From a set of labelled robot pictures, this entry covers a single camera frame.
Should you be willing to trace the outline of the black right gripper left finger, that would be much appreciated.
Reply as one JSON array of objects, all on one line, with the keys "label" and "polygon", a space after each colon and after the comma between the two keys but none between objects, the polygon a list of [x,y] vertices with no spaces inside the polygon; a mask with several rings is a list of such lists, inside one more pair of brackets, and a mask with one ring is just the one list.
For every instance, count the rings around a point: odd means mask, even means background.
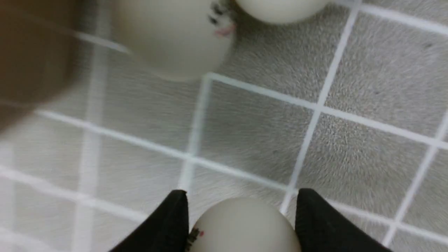
[{"label": "black right gripper left finger", "polygon": [[184,252],[189,236],[186,191],[172,190],[112,252]]}]

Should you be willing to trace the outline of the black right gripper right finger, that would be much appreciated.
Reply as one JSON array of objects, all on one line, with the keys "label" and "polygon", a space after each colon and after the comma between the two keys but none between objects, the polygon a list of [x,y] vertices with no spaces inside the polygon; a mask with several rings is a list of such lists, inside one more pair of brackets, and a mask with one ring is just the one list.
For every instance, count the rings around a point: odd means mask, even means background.
[{"label": "black right gripper right finger", "polygon": [[298,190],[295,232],[303,252],[390,252],[311,188]]}]

